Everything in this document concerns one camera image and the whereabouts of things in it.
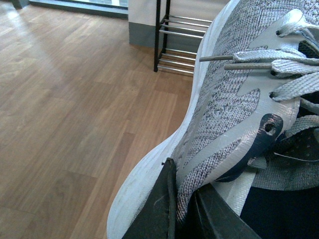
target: gray knit sneaker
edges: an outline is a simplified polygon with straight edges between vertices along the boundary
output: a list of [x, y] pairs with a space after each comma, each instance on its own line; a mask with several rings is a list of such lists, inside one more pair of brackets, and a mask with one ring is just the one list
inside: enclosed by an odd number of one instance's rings
[[319, 59], [298, 51], [301, 44], [318, 49], [311, 31], [319, 27], [306, 21], [300, 7], [297, 0], [240, 1], [212, 57], [202, 59], [212, 62], [189, 127], [172, 155], [181, 224], [196, 189], [236, 179], [285, 131], [288, 136], [319, 125], [317, 116], [294, 125], [300, 96], [319, 90]]
[[[249, 159], [260, 155], [285, 131], [293, 129], [288, 132], [293, 134], [317, 123], [313, 119], [302, 121], [301, 127], [294, 124], [300, 96], [317, 91], [319, 85], [319, 70], [312, 71], [316, 63], [297, 51], [300, 42], [306, 48], [317, 48], [317, 35], [304, 29], [316, 26], [306, 26], [300, 9], [298, 0], [231, 0], [222, 10], [199, 46], [185, 119], [171, 137], [138, 163], [121, 186], [109, 212], [108, 239], [123, 237], [143, 208], [167, 157], [178, 167], [177, 220], [182, 224], [197, 188], [235, 179]], [[204, 56], [232, 60], [200, 63]], [[296, 73], [305, 65], [312, 70], [300, 78]], [[224, 66], [253, 69], [225, 70]], [[307, 102], [303, 105], [316, 108]]]

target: white midsole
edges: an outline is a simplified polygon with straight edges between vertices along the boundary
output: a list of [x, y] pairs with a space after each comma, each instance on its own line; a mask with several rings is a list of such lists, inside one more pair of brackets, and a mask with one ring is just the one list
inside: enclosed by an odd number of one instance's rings
[[206, 75], [209, 62], [199, 63], [202, 56], [210, 56], [214, 50], [219, 33], [227, 18], [239, 0], [231, 0], [219, 13], [213, 24], [208, 28], [203, 38], [196, 57], [194, 79], [190, 104], [181, 126], [169, 138], [150, 151], [131, 171], [119, 189], [108, 215], [108, 239], [121, 239], [137, 211], [145, 203], [155, 181], [162, 169], [161, 163], [171, 157], [172, 151], [180, 142], [193, 116], [201, 86]]

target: laminate floor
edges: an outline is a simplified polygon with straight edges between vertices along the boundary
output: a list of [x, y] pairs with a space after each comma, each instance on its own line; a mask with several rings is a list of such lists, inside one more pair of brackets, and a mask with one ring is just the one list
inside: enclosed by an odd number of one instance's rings
[[0, 239], [105, 239], [119, 187], [186, 113], [128, 22], [0, 0]]

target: shoe rack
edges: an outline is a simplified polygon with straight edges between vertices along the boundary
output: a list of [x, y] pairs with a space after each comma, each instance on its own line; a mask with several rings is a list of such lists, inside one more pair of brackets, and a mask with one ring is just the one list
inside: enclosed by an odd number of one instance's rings
[[[162, 19], [160, 9], [161, 0], [157, 0], [154, 71], [166, 69], [193, 74], [196, 53], [167, 48], [168, 35], [202, 39], [212, 21], [171, 15], [170, 0], [166, 0], [165, 15]], [[161, 34], [163, 41], [159, 46]]]

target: shoe upper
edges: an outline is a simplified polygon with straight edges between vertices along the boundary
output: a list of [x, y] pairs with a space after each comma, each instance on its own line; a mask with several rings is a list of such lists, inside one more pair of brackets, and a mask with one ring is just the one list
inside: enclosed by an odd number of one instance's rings
[[[289, 48], [304, 34], [279, 37], [278, 30], [303, 17], [295, 0], [242, 0], [220, 32], [213, 55]], [[270, 70], [224, 70], [233, 61], [210, 62], [186, 133], [172, 158], [177, 164], [177, 219], [183, 222], [191, 194], [204, 184], [231, 181], [294, 124], [300, 97], [276, 102], [275, 89], [295, 79]]]

